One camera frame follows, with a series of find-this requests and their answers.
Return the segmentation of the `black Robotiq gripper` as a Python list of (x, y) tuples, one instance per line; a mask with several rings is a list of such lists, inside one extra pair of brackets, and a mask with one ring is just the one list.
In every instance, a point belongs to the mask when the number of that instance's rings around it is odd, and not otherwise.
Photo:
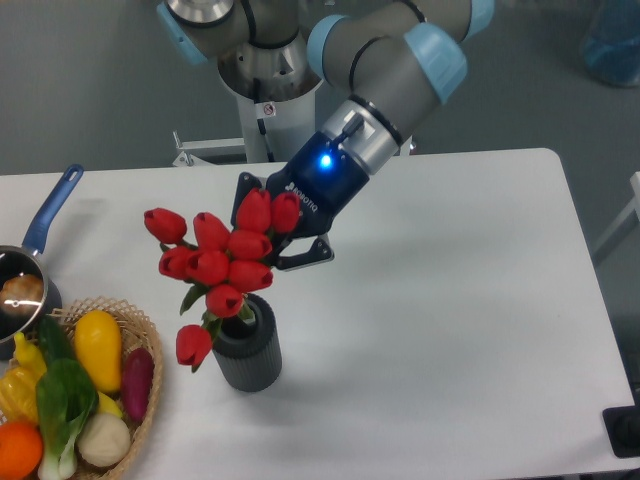
[[(302, 212), (291, 234), (294, 239), (285, 239), (275, 250), (272, 265), (277, 270), (293, 271), (334, 259), (325, 233), (369, 181), (369, 174), (347, 150), (350, 139), (346, 134), (332, 139), (317, 132), (281, 170), (267, 178), (266, 189), (272, 196), (296, 195)], [(235, 229), (260, 234), (268, 230), (267, 191), (257, 177), (240, 175), (231, 214)]]

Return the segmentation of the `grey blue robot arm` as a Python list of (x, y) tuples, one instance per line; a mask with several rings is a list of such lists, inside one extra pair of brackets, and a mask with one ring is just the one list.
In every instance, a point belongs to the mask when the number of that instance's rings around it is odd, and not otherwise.
[(294, 1), (163, 1), (157, 13), (193, 64), (215, 61), (237, 101), (251, 163), (236, 190), (292, 193), (290, 233), (272, 237), (280, 270), (329, 261), (335, 217), (464, 80), (461, 44), (491, 21), (490, 1), (394, 1), (305, 30)]

